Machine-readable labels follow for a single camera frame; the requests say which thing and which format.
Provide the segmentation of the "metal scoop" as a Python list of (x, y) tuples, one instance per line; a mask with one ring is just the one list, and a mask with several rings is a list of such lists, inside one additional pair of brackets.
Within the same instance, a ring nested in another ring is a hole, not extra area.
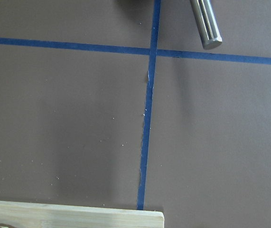
[(211, 50), (223, 42), (210, 0), (191, 0), (192, 11), (203, 49)]

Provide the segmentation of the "wooden cutting board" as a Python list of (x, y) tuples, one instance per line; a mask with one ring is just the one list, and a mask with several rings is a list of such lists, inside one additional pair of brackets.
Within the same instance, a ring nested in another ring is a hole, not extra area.
[(163, 228), (158, 211), (0, 201), (2, 228)]

